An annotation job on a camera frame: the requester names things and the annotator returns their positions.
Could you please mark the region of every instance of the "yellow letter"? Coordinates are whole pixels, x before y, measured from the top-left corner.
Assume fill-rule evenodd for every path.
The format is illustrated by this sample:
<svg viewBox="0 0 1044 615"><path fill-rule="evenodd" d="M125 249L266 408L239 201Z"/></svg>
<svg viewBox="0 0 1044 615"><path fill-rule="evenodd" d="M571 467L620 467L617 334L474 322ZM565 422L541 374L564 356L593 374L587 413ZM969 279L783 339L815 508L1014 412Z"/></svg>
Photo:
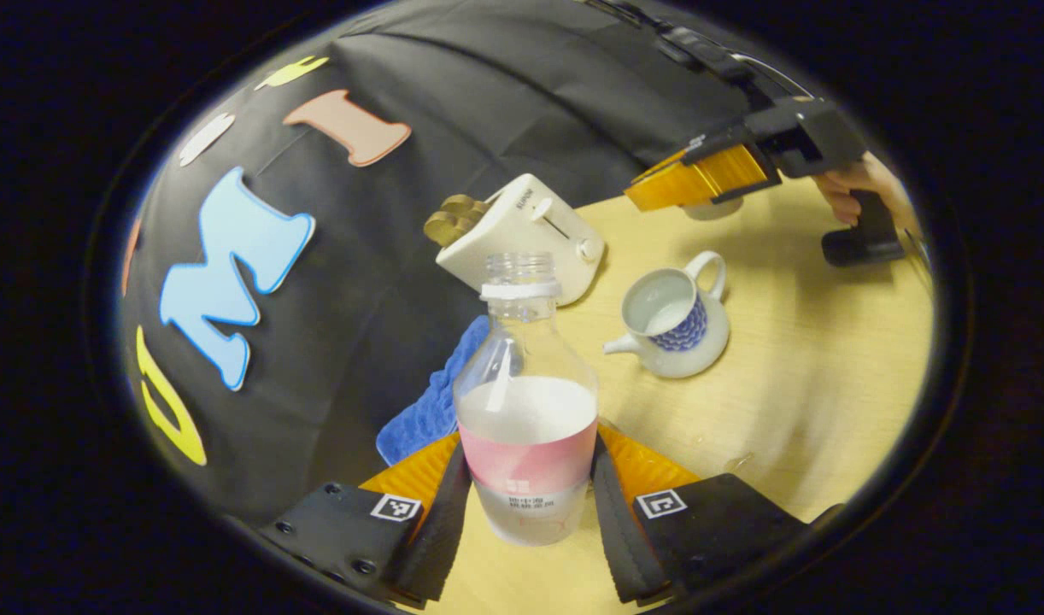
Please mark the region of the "yellow letter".
<svg viewBox="0 0 1044 615"><path fill-rule="evenodd" d="M207 465L207 454L203 451L203 440L199 439L199 432L195 428L195 424L191 423L191 416L187 413L187 408L180 395L169 383L169 378L166 378L166 374L162 373L162 370L153 361L150 351L147 350L146 342L143 341L142 327L139 327L136 332L135 348L139 354L139 370L142 370L143 377L150 377L155 388L169 404L173 416L176 417L176 423L180 424L180 429L173 427L162 409L158 408L153 397L150 397L150 388L146 386L146 378L143 378L143 399L146 401L146 409L150 412L150 420L153 420L153 424L158 425L158 428L169 436L172 444L176 444L176 447L187 458L199 465Z"/></svg>

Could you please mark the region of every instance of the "blue letter m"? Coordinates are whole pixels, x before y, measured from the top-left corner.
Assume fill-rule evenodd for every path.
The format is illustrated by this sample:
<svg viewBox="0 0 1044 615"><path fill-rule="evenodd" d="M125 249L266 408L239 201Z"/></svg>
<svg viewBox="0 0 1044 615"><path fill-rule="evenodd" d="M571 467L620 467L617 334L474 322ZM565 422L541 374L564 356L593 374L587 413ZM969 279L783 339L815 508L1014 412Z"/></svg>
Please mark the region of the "blue letter m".
<svg viewBox="0 0 1044 615"><path fill-rule="evenodd" d="M256 290L270 293L283 284L316 226L310 214L290 217L272 209L248 191L243 174L234 167L211 188L199 208L205 262L172 265L158 308L162 323L175 324L233 391L244 383L248 342L240 332L222 335L207 321L236 326L260 322L234 257L252 270Z"/></svg>

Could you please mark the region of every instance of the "screw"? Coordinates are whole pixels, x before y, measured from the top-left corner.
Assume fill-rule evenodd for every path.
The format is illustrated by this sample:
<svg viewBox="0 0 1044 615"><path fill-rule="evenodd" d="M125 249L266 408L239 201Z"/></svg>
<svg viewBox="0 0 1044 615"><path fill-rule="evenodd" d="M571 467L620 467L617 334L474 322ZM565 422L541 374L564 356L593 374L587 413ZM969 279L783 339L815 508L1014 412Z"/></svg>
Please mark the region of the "screw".
<svg viewBox="0 0 1044 615"><path fill-rule="evenodd" d="M351 568L354 568L355 572L358 572L359 575L373 575L375 570L378 569L373 561L366 560L355 560L355 563L351 564Z"/></svg>

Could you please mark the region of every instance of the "pink label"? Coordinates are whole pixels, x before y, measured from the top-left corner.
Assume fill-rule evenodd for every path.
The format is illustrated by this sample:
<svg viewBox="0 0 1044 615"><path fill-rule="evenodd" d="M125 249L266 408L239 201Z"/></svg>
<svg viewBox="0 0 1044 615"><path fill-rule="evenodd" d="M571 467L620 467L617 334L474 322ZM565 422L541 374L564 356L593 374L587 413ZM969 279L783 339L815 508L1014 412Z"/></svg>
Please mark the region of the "pink label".
<svg viewBox="0 0 1044 615"><path fill-rule="evenodd" d="M473 477L506 494L549 494L577 486L590 474L597 418L576 434L546 444L498 444L458 424Z"/></svg>

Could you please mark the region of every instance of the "teapot spout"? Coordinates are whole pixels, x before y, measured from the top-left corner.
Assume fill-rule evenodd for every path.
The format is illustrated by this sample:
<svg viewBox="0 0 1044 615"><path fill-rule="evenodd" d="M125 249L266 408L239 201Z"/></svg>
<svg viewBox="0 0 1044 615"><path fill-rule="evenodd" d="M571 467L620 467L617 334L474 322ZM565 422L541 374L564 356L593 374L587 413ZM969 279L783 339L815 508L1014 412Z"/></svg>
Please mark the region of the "teapot spout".
<svg viewBox="0 0 1044 615"><path fill-rule="evenodd" d="M617 338L613 341L607 341L601 346L601 353L603 354L617 354L617 353L633 353L640 354L643 347L637 341L631 332L626 332L623 337Z"/></svg>

